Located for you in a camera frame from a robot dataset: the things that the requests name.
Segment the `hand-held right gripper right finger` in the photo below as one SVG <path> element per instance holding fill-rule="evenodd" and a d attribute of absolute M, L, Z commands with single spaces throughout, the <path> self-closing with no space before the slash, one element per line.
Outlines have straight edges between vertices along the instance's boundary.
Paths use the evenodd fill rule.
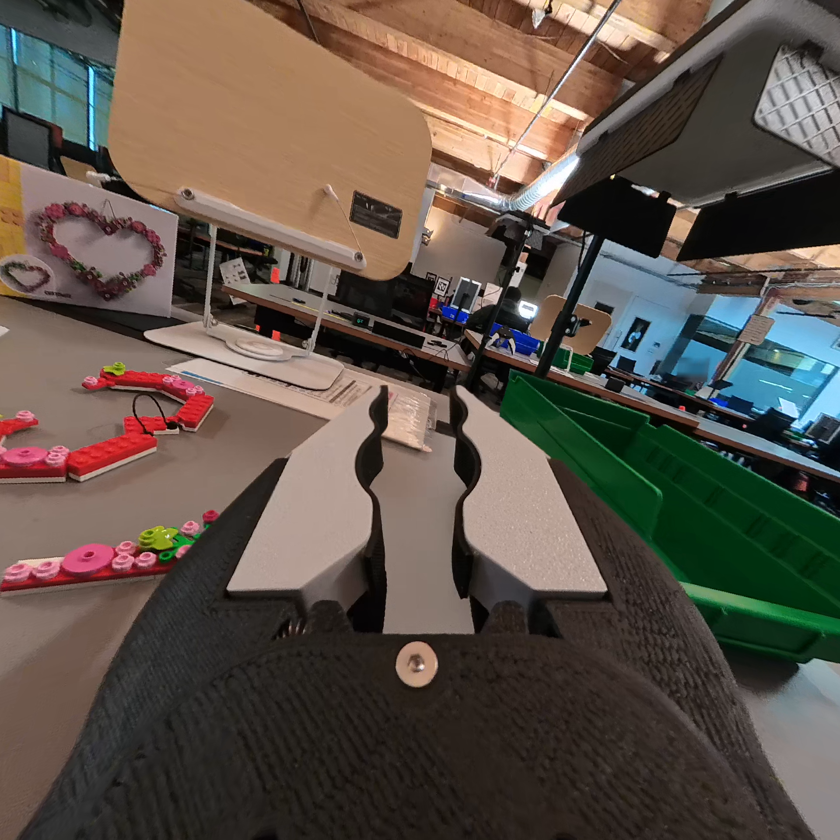
<path fill-rule="evenodd" d="M 452 571 L 482 607 L 598 601 L 607 585 L 540 447 L 465 387 L 450 394 L 457 477 Z"/>

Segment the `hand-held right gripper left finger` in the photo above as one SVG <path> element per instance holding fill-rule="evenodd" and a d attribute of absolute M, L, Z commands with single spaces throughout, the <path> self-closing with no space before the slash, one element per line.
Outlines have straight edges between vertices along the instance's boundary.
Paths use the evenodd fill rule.
<path fill-rule="evenodd" d="M 233 597 L 285 596 L 352 607 L 371 591 L 364 558 L 382 535 L 389 391 L 372 387 L 288 456 L 227 583 Z"/>

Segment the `green plastic bin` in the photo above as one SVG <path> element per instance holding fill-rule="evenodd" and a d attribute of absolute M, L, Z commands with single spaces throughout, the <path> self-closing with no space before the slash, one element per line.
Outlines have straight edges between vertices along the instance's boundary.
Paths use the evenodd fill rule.
<path fill-rule="evenodd" d="M 839 521 L 633 409 L 510 374 L 501 416 L 665 563 L 718 642 L 839 661 Z"/>

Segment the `red lego strip pink flowers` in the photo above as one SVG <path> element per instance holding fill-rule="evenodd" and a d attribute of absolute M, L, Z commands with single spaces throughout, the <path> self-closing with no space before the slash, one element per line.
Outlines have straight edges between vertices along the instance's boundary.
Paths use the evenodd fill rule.
<path fill-rule="evenodd" d="M 2 596 L 160 578 L 218 518 L 219 512 L 211 509 L 200 520 L 186 521 L 180 528 L 147 528 L 136 540 L 115 545 L 87 543 L 63 556 L 17 561 L 3 572 Z"/>

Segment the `lego set box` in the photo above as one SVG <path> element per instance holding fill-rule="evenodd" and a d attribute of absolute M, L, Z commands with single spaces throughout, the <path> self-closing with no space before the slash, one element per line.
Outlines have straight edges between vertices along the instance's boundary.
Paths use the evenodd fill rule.
<path fill-rule="evenodd" d="M 169 318 L 173 213 L 1 158 L 1 294 Z"/>

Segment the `white printed paper sheet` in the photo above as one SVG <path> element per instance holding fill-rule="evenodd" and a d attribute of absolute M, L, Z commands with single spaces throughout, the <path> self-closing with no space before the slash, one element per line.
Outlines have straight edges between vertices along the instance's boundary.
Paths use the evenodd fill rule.
<path fill-rule="evenodd" d="M 334 419 L 346 407 L 385 385 L 381 380 L 344 371 L 330 388 L 317 392 L 204 359 L 187 360 L 167 370 L 190 382 L 217 385 L 325 420 Z"/>

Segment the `clear plastic bag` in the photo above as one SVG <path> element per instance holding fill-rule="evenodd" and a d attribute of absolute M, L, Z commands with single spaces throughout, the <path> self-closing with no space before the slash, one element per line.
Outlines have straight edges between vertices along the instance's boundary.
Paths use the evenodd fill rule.
<path fill-rule="evenodd" d="M 436 428 L 437 405 L 434 400 L 414 392 L 388 390 L 387 426 L 382 434 L 385 441 L 430 454 L 427 442 Z"/>

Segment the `long work table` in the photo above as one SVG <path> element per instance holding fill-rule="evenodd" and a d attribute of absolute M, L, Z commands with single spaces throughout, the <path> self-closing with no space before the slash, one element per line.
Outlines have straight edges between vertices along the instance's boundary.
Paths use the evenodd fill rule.
<path fill-rule="evenodd" d="M 471 362 L 456 342 L 436 338 L 395 322 L 327 301 L 320 311 L 318 295 L 284 285 L 225 286 L 232 298 L 254 304 L 255 329 L 265 338 L 310 338 L 321 321 L 316 349 L 335 360 L 368 366 L 373 372 L 398 372 L 426 388 L 441 392 L 469 372 Z"/>

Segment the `black light stand pole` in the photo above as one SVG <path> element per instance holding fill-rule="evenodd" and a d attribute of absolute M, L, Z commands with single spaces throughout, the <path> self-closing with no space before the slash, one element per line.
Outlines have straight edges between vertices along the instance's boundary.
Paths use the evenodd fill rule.
<path fill-rule="evenodd" d="M 534 372 L 536 377 L 540 379 L 547 378 L 557 351 L 565 338 L 566 330 L 571 325 L 571 322 L 575 320 L 575 307 L 604 243 L 605 237 L 594 235 L 591 237 L 591 242 L 585 251 L 582 252 L 583 256 L 579 260 L 578 269 L 565 296 L 565 304 L 554 320 L 549 338 L 543 347 L 542 355 Z"/>

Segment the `work table with bins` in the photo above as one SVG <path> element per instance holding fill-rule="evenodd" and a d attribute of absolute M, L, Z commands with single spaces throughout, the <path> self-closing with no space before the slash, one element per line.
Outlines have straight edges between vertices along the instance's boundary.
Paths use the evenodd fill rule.
<path fill-rule="evenodd" d="M 839 482 L 836 469 L 824 466 L 812 458 L 799 455 L 780 444 L 775 444 L 761 437 L 749 434 L 734 427 L 691 415 L 677 408 L 665 406 L 651 398 L 639 395 L 631 389 L 611 392 L 606 384 L 590 375 L 571 374 L 551 369 L 548 380 L 577 392 L 595 396 L 604 401 L 623 405 L 640 413 L 655 417 L 686 434 L 693 434 L 701 439 L 724 445 L 725 448 L 773 461 L 776 464 L 799 470 L 810 476 Z"/>

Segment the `black tripod light stand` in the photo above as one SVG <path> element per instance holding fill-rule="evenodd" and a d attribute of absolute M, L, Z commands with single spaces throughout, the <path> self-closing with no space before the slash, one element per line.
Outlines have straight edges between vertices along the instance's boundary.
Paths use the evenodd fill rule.
<path fill-rule="evenodd" d="M 495 238 L 502 238 L 505 242 L 506 254 L 501 264 L 501 277 L 498 279 L 498 286 L 500 291 L 497 299 L 492 303 L 500 303 L 501 298 L 505 294 L 508 287 L 513 286 L 513 277 L 515 276 L 520 257 L 524 249 L 529 245 L 529 240 L 537 250 L 542 247 L 543 235 L 548 232 L 548 228 L 542 224 L 537 224 L 538 232 L 533 233 L 534 220 L 529 217 L 525 218 L 522 213 L 506 214 L 497 219 L 495 227 L 491 229 L 491 233 Z M 474 361 L 470 369 L 468 379 L 477 383 L 484 373 L 493 372 L 499 383 L 498 391 L 503 396 L 505 387 L 508 383 L 509 366 L 506 364 L 493 362 L 488 358 L 488 349 L 490 341 L 490 333 L 493 330 L 495 323 L 488 324 L 481 336 L 481 343 L 479 348 L 474 353 Z"/>

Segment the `wooden book stand white base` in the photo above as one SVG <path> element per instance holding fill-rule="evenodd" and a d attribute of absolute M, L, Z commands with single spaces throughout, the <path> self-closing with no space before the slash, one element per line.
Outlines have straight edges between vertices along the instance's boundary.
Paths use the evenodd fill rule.
<path fill-rule="evenodd" d="M 368 280 L 412 261 L 423 114 L 252 3 L 123 3 L 108 148 L 174 213 Z"/>

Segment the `grey overhead light panel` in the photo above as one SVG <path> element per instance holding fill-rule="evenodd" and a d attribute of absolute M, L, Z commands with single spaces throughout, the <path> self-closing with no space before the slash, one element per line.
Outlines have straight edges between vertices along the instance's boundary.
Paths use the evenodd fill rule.
<path fill-rule="evenodd" d="M 837 245 L 839 3 L 732 2 L 583 133 L 558 219 L 678 261 Z"/>

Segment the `red lego heart frame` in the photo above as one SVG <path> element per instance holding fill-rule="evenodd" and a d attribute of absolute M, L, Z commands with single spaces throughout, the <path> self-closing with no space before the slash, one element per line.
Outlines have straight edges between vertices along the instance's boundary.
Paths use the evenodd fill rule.
<path fill-rule="evenodd" d="M 153 416 L 138 414 L 132 402 L 131 415 L 123 420 L 122 434 L 77 449 L 63 445 L 42 448 L 23 445 L 7 448 L 14 435 L 39 424 L 37 417 L 21 411 L 1 422 L 1 482 L 3 485 L 60 484 L 84 482 L 154 454 L 158 438 L 179 433 L 196 433 L 214 408 L 214 398 L 204 389 L 177 374 L 133 371 L 117 362 L 88 376 L 82 388 L 133 392 L 135 399 L 148 395 L 157 409 Z"/>

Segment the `silver ventilation duct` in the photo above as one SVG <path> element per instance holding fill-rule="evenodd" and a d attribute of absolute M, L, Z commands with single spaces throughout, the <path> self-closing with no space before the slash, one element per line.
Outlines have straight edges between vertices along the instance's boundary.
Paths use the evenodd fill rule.
<path fill-rule="evenodd" d="M 534 181 L 507 199 L 511 211 L 526 211 L 539 200 L 555 192 L 570 178 L 580 162 L 577 153 L 567 154 L 562 160 L 551 164 Z"/>

